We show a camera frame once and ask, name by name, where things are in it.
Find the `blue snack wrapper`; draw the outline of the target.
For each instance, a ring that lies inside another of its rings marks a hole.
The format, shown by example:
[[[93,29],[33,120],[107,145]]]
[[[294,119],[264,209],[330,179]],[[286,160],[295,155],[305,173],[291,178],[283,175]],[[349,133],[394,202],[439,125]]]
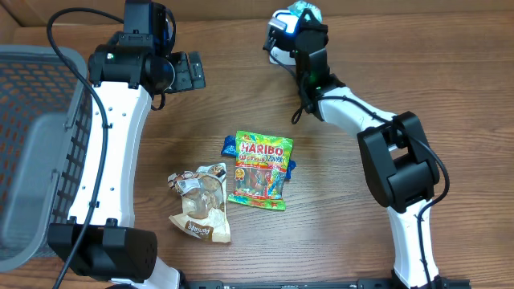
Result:
[[[221,155],[226,157],[237,157],[236,141],[235,136],[229,135],[225,138],[224,144],[221,150]],[[292,171],[296,168],[296,163],[293,160],[289,161],[285,179],[290,180],[292,177]]]

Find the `green Haribo candy bag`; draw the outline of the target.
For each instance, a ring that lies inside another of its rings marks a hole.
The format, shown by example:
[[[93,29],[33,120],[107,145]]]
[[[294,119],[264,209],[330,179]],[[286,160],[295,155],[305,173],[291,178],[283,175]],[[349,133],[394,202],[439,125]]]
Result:
[[[286,210],[282,191],[293,140],[238,131],[235,141],[235,189],[228,200],[266,210]]]

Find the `cookie bag brown white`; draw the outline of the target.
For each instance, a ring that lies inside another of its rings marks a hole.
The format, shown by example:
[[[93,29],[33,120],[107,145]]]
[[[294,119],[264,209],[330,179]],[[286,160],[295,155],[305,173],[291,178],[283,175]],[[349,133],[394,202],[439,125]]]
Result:
[[[182,200],[182,212],[169,216],[177,228],[204,241],[231,242],[224,163],[171,174],[168,185]]]

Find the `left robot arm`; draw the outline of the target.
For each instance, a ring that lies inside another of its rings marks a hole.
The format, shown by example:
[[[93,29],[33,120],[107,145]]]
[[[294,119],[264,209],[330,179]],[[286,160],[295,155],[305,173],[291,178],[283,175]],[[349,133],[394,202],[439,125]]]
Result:
[[[157,237],[134,226],[134,178],[141,134],[153,101],[206,85],[200,55],[173,49],[170,9],[128,1],[123,28],[99,45],[79,81],[92,98],[88,146],[78,191],[64,223],[47,232],[63,269],[115,288],[181,288],[180,271],[157,254]]]

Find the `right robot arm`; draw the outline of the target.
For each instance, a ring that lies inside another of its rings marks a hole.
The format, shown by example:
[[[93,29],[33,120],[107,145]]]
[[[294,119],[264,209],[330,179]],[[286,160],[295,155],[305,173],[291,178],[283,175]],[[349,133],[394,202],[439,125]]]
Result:
[[[375,201],[388,211],[394,241],[393,277],[401,288],[433,288],[441,279],[430,234],[434,195],[447,170],[428,144],[420,119],[394,114],[353,94],[328,66],[328,27],[310,9],[302,10],[292,35],[292,54],[302,112],[355,136],[365,181]]]

